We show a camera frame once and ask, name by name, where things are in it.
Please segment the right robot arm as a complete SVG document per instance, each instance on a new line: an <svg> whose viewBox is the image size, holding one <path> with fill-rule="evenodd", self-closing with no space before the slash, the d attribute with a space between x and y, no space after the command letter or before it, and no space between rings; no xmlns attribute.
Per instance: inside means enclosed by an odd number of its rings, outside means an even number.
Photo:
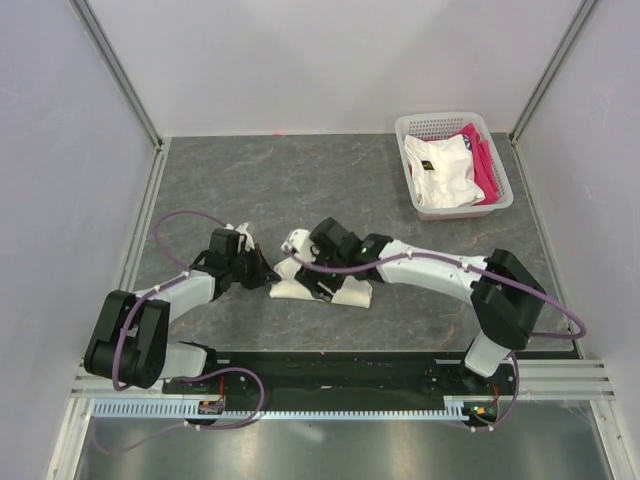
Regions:
<svg viewBox="0 0 640 480"><path fill-rule="evenodd" d="M510 252L462 256L412 246L387 235L359 238L333 218L296 229L282 245L299 268L295 280L312 298L356 304L373 283L419 287L470 305L480 331L458 368L467 392L483 392L499 364L524 349L540 315L544 290Z"/></svg>

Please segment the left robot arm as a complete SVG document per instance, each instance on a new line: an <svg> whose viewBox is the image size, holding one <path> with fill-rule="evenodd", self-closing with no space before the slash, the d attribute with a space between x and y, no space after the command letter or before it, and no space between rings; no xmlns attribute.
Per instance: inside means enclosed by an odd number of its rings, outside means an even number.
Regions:
<svg viewBox="0 0 640 480"><path fill-rule="evenodd" d="M196 392L211 392L220 371L207 361L210 349L171 343L170 323L217 300L235 284L255 290L280 280L254 241L249 223L217 228L208 248L178 276L147 289L114 290L106 296L83 367L111 380L117 391L148 389L159 380L184 377Z"/></svg>

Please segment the cream cloth napkin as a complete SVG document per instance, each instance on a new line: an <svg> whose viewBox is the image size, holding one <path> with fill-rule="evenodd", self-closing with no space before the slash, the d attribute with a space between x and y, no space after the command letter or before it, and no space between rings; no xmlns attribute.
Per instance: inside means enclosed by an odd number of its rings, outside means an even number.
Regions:
<svg viewBox="0 0 640 480"><path fill-rule="evenodd" d="M279 262L274 271L280 276L280 280L271 285L269 296L272 299L320 302L320 298L315 298L306 287L294 279L299 269L300 265L292 259ZM372 294L373 287L369 282L347 276L342 287L330 300L325 300L325 303L368 309Z"/></svg>

